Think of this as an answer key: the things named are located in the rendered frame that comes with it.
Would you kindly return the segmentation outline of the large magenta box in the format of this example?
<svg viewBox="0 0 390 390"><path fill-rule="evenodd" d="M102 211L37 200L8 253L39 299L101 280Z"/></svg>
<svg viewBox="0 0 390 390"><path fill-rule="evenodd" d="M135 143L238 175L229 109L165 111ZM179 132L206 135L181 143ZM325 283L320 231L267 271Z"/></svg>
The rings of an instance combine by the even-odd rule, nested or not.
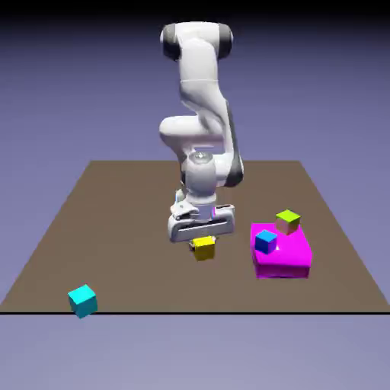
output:
<svg viewBox="0 0 390 390"><path fill-rule="evenodd" d="M255 248L256 236L268 231L277 236L277 246L269 254ZM290 235L276 229L274 223L252 223L250 249L257 278L307 279L312 265L312 250L302 227Z"/></svg>

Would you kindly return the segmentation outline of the small lime green cube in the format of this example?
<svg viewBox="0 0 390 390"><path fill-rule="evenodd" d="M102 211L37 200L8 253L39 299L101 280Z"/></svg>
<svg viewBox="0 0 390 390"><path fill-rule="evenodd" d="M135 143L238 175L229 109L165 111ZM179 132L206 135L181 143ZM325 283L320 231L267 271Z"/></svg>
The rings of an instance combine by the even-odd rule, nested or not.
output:
<svg viewBox="0 0 390 390"><path fill-rule="evenodd" d="M276 214L276 229L285 235L294 233L301 221L301 216L289 209Z"/></svg>

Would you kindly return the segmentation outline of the small cyan cube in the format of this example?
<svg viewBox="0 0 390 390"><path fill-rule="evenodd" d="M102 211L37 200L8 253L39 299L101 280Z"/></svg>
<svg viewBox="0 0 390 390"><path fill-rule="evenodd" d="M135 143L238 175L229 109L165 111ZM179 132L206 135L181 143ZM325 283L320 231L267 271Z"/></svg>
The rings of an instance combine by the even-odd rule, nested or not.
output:
<svg viewBox="0 0 390 390"><path fill-rule="evenodd" d="M84 318L98 310L97 296L87 284L70 291L68 299L72 311L78 318Z"/></svg>

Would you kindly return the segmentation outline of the small yellow cube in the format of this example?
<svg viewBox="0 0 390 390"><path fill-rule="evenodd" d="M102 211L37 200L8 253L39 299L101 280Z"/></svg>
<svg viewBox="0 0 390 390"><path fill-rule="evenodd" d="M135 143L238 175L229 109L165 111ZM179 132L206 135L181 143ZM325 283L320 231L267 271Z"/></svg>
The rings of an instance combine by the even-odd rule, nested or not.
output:
<svg viewBox="0 0 390 390"><path fill-rule="evenodd" d="M215 256L216 237L205 236L190 241L190 248L197 261L213 259Z"/></svg>

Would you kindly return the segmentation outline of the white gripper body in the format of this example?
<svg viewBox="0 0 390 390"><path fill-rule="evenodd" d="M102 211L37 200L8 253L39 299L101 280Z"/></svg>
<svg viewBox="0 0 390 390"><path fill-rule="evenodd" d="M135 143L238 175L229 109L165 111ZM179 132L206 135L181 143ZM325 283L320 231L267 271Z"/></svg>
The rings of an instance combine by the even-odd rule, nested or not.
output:
<svg viewBox="0 0 390 390"><path fill-rule="evenodd" d="M191 241L206 236L231 234L235 229L235 207L222 205L214 208L214 215L206 222L199 219L168 218L168 236L171 242Z"/></svg>

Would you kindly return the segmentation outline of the small blue cube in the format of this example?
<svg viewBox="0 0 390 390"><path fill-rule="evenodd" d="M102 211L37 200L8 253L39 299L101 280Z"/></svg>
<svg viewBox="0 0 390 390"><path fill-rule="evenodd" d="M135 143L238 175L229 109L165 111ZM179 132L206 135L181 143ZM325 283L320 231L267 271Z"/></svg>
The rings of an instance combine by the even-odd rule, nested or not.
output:
<svg viewBox="0 0 390 390"><path fill-rule="evenodd" d="M254 237L254 249L263 254L270 254L277 248L277 234L268 230L257 233Z"/></svg>

